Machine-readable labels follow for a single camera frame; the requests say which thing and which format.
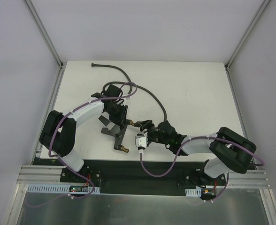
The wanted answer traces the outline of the dark grey faucet valve fitting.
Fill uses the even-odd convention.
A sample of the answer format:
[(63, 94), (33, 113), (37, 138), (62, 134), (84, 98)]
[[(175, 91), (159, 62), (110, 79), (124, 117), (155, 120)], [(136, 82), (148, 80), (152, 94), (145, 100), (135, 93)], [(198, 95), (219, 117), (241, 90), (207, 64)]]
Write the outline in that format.
[(114, 123), (104, 116), (99, 116), (99, 121), (102, 122), (104, 127), (101, 129), (101, 133), (114, 137), (114, 150), (122, 151), (125, 153), (129, 152), (129, 149), (122, 145), (125, 132), (127, 130), (128, 122), (126, 119), (122, 119), (119, 123)]

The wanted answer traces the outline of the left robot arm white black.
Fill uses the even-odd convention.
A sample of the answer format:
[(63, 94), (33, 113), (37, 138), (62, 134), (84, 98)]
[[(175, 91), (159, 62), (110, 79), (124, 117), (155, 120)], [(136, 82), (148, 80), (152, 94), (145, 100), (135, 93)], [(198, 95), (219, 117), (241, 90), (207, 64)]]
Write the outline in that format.
[(122, 145), (128, 110), (127, 105), (122, 103), (122, 97), (122, 90), (111, 84), (105, 91), (94, 93), (86, 103), (73, 110), (53, 110), (48, 114), (39, 142), (49, 150), (51, 156), (58, 157), (72, 169), (70, 175), (76, 182), (83, 182), (87, 177), (87, 171), (83, 168), (84, 160), (74, 148), (76, 130), (94, 116), (98, 116), (104, 125), (101, 133), (114, 137), (114, 149), (126, 153), (129, 151)]

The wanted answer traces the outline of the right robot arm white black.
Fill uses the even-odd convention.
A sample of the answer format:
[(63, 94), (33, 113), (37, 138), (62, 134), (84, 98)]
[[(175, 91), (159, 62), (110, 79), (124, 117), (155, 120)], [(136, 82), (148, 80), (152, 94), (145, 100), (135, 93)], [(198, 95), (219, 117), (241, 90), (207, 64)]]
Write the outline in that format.
[(227, 127), (205, 136), (182, 135), (168, 121), (155, 126), (152, 120), (132, 123), (140, 129), (135, 145), (140, 154), (152, 143), (162, 144), (178, 156), (212, 153), (215, 158), (207, 159), (193, 176), (201, 185), (210, 185), (227, 172), (245, 174), (254, 158), (256, 145)]

